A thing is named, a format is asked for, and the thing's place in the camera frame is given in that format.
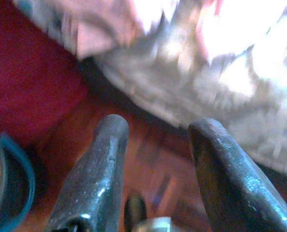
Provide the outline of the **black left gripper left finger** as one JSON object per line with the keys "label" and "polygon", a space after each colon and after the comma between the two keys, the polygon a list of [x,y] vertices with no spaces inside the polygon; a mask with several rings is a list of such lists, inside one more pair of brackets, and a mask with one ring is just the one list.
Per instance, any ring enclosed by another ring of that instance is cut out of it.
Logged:
{"label": "black left gripper left finger", "polygon": [[105,116],[67,175],[45,232],[118,232],[129,125]]}

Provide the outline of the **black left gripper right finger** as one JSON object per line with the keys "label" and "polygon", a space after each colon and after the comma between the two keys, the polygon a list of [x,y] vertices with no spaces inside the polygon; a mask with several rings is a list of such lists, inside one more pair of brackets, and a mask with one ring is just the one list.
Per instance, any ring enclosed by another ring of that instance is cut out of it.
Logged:
{"label": "black left gripper right finger", "polygon": [[212,232],[287,232],[287,203],[219,121],[194,122],[188,134]]}

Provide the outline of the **pink cartoon print blanket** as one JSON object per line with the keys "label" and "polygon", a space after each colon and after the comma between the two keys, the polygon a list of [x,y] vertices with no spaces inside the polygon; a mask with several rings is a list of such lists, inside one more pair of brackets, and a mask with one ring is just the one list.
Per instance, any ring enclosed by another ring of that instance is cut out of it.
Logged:
{"label": "pink cartoon print blanket", "polygon": [[81,61],[92,88],[168,124],[218,120],[256,162],[287,175],[287,11],[240,55],[203,61],[191,0],[150,38]]}

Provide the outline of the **black round waste bin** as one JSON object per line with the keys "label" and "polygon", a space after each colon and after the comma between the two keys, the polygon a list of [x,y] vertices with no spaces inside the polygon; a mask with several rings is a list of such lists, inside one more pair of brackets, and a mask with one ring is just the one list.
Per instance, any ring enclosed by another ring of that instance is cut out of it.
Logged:
{"label": "black round waste bin", "polygon": [[0,232],[13,232],[30,211],[36,178],[31,161],[9,136],[0,135]]}

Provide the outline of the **red covered foam cushion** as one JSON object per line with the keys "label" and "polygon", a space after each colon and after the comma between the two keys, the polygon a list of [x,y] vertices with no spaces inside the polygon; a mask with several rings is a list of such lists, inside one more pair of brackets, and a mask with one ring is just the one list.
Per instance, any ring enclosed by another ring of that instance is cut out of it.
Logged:
{"label": "red covered foam cushion", "polygon": [[0,0],[0,133],[29,146],[87,92],[73,56]]}

